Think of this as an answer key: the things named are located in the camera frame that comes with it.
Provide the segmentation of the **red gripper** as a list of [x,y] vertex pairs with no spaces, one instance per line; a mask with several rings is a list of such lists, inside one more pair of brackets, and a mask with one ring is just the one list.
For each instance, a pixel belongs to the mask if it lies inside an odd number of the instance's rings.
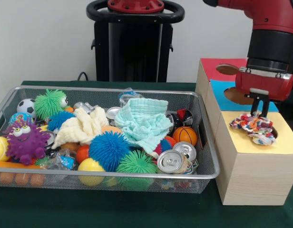
[[[241,67],[235,77],[235,87],[245,95],[254,93],[266,95],[270,100],[284,101],[293,88],[293,74]],[[268,114],[270,100],[263,100],[262,117],[266,117]],[[255,97],[251,107],[251,116],[255,116],[259,102],[259,97]]]

